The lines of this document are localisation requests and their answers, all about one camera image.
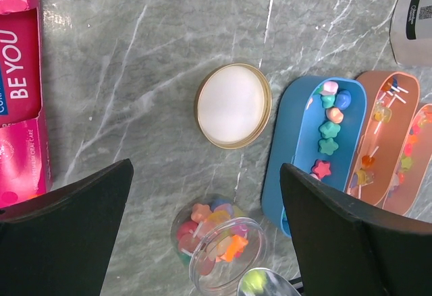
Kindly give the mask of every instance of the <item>clear plastic jar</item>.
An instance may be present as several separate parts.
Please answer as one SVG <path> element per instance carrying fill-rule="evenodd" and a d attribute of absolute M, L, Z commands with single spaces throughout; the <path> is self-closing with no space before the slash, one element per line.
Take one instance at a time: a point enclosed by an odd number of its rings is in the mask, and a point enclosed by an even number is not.
<path fill-rule="evenodd" d="M 189 268 L 190 280 L 205 296 L 235 295 L 242 276 L 260 266 L 267 251 L 259 224 L 218 194 L 183 207 L 171 227 L 171 241 Z"/>

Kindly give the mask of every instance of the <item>gray marble surface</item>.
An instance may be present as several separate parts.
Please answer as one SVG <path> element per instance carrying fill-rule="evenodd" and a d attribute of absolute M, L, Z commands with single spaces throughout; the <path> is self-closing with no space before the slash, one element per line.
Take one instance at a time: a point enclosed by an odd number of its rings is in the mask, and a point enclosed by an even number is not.
<path fill-rule="evenodd" d="M 432 101 L 430 68 L 395 64 L 396 0 L 42 0 L 44 94 L 55 187 L 122 158 L 135 176 L 103 296 L 197 295 L 169 240 L 176 212 L 206 192 L 236 197 L 266 230 L 271 268 L 298 275 L 290 239 L 263 218 L 260 191 L 274 114 L 298 76 L 404 70 Z M 240 150 L 206 141 L 198 85 L 233 61 L 260 66 L 273 91 L 266 130 Z M 410 216 L 432 222 L 431 172 Z"/>

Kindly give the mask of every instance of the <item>teal star candy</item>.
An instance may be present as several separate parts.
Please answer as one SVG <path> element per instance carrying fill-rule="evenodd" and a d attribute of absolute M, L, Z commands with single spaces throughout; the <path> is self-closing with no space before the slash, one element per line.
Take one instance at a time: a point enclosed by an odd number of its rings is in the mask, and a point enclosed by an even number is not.
<path fill-rule="evenodd" d="M 334 142 L 333 138 L 321 139 L 318 141 L 319 152 L 331 156 L 339 148 L 339 144 Z"/>
<path fill-rule="evenodd" d="M 321 96 L 321 100 L 323 101 L 323 108 L 329 109 L 330 107 L 333 107 L 333 105 L 335 104 L 336 96 L 335 95 Z"/>
<path fill-rule="evenodd" d="M 325 139 L 335 138 L 340 131 L 340 125 L 331 121 L 327 121 L 319 127 L 319 131 Z"/>

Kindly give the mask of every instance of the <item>pink box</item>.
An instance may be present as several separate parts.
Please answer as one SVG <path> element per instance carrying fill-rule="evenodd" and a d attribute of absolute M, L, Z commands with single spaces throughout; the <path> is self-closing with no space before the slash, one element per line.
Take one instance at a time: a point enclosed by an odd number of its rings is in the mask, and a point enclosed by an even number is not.
<path fill-rule="evenodd" d="M 0 208 L 49 191 L 39 0 L 0 0 Z"/>

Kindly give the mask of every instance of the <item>gold rim lid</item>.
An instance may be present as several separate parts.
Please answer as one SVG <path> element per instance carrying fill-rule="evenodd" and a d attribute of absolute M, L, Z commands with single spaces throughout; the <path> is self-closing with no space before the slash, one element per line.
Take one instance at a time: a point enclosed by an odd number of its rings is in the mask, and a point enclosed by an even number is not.
<path fill-rule="evenodd" d="M 220 67 L 201 84 L 195 102 L 198 125 L 206 138 L 225 149 L 254 141 L 271 112 L 271 91 L 255 67 L 233 63 Z"/>

